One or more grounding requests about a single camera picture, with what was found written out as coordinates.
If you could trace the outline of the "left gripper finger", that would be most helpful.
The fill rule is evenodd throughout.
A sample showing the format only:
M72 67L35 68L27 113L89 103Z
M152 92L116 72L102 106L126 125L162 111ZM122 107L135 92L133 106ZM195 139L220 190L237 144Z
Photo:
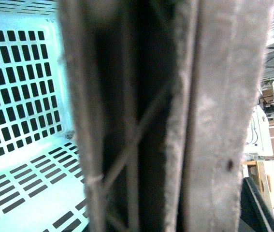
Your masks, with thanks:
M274 0L179 0L167 123L164 226L235 232L247 128Z

